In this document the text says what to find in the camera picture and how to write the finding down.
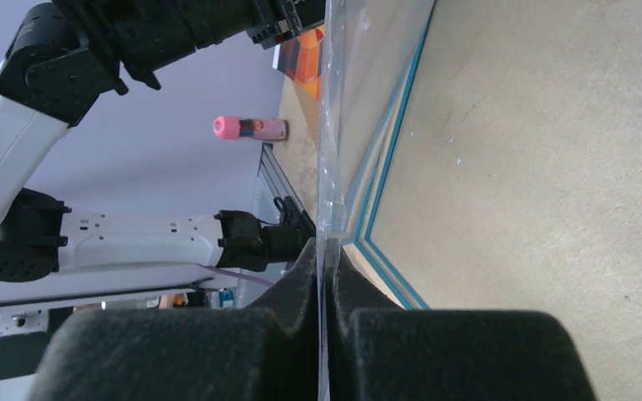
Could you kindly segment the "clear acrylic sheet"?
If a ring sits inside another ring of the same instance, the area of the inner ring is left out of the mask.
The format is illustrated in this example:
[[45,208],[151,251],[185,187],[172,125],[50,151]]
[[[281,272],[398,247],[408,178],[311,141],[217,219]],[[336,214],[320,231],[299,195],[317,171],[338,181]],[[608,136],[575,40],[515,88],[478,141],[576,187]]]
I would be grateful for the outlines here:
[[356,237],[432,1],[329,1],[318,129],[318,399],[330,398],[329,276]]

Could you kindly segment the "blue wooden picture frame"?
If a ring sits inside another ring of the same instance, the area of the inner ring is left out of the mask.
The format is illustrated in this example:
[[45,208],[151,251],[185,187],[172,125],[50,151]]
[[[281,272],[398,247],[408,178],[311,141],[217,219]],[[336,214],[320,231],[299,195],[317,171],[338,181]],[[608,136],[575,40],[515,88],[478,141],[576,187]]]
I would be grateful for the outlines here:
[[345,17],[341,241],[354,266],[405,309],[428,305],[372,235],[434,7],[432,1],[358,1]]

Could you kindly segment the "hot air balloon photo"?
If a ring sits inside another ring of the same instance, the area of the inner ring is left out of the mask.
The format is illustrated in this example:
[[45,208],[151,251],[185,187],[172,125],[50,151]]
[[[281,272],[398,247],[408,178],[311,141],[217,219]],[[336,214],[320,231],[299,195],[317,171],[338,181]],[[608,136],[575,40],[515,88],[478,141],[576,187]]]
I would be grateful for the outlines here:
[[273,68],[315,100],[321,95],[324,36],[324,25],[320,25],[274,48]]

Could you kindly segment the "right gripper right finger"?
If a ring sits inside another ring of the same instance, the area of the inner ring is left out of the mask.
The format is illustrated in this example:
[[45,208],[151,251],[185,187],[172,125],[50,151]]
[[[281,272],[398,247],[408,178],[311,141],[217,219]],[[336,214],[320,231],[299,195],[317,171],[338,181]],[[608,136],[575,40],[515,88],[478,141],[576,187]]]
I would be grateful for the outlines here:
[[407,310],[324,241],[332,400],[593,400],[568,331],[529,310]]

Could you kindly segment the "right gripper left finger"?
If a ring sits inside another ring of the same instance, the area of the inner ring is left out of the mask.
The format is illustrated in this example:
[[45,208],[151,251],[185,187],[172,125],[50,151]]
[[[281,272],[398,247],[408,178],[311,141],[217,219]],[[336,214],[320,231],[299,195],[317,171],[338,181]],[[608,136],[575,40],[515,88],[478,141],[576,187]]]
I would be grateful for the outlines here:
[[30,400],[315,400],[316,242],[239,309],[121,309],[66,320]]

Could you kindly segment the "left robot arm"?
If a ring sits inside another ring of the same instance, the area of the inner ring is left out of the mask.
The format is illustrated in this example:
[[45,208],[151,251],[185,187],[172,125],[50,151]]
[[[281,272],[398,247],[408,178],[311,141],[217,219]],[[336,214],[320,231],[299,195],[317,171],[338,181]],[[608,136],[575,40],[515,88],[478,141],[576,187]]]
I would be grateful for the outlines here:
[[[64,212],[54,195],[117,201],[135,187],[159,200],[189,187],[198,201],[240,195],[260,147],[194,140],[213,92],[256,73],[201,52],[245,33],[267,49],[319,27],[322,1],[0,1],[23,13],[0,63],[0,227]],[[0,26],[0,38],[10,30]],[[64,269],[64,234],[16,230],[0,244],[0,279],[32,281]]]

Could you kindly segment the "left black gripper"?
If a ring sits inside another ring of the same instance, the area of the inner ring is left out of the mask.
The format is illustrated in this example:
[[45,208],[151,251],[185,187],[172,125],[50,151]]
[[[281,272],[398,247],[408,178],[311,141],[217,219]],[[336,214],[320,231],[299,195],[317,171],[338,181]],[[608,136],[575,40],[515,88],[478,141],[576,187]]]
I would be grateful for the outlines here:
[[107,63],[152,89],[155,71],[246,33],[264,49],[319,27],[324,1],[57,1]]

